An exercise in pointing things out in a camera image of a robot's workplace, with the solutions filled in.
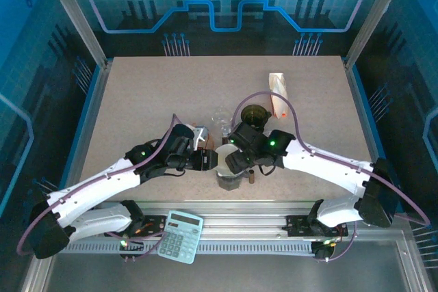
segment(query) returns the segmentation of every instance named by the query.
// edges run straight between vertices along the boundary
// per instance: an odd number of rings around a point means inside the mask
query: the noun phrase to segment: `glass panel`
[[[438,0],[392,0],[357,69],[383,150],[404,192],[436,227]],[[436,266],[436,236],[429,230],[418,233],[426,233],[418,238],[425,265]],[[438,272],[431,273],[438,282]]]
[[[373,1],[79,0],[110,57],[345,55]]]
[[[17,291],[27,192],[61,183],[94,62],[58,0],[0,0],[0,33],[0,289]]]

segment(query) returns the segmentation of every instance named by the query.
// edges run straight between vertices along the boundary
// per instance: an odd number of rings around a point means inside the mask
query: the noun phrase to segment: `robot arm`
[[[185,170],[213,169],[218,163],[217,153],[195,148],[198,141],[203,140],[207,134],[205,127],[193,128],[177,124],[162,149],[144,165],[141,163],[157,150],[164,139],[137,145],[104,171],[72,187],[50,193],[46,198],[35,190],[29,222],[52,204],[60,202],[42,217],[29,234],[29,242],[36,257],[52,256],[72,240],[105,232],[125,232],[133,225],[138,226],[143,218],[141,210],[129,201],[111,209],[91,208],[126,189],[166,175],[166,170],[170,168],[182,174]]]
[[[237,174],[254,165],[299,170],[339,185],[352,194],[335,200],[317,201],[311,211],[312,218],[309,216],[308,220],[316,220],[326,227],[358,220],[380,227],[391,225],[398,204],[397,194],[362,172],[367,170],[390,181],[384,160],[379,159],[376,163],[357,161],[306,143],[311,150],[308,152],[290,133],[274,130],[267,137],[244,122],[234,128],[229,140],[240,149],[225,159],[232,173]],[[361,170],[353,170],[336,161],[317,157],[315,153],[356,164]]]

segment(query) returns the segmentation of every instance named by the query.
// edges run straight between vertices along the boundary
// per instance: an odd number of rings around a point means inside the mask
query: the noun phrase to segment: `table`
[[[223,105],[234,111],[249,94],[268,90],[270,72],[283,72],[303,139],[330,152],[370,161],[370,154],[339,56],[116,57],[109,73],[81,180],[109,167],[128,150],[161,138],[172,113],[189,124],[213,127],[211,115]],[[271,108],[269,96],[256,103]],[[294,133],[292,116],[271,118],[267,130]],[[256,170],[254,185],[219,188],[214,171],[159,177],[111,200],[293,200],[336,198],[348,192],[320,178],[277,169]]]

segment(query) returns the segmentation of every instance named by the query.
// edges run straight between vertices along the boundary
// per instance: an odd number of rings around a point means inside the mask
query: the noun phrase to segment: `light blue calculator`
[[[169,211],[164,231],[165,239],[158,254],[164,258],[193,263],[198,248],[204,219],[180,211]]]

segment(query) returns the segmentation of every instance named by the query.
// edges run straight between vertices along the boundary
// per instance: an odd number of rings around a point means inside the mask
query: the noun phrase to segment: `calculator display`
[[[189,224],[193,224],[193,225],[197,225],[197,226],[199,225],[199,220],[184,217],[182,215],[177,215],[176,213],[172,213],[170,218],[175,219],[175,220],[179,220],[180,222],[187,222]]]

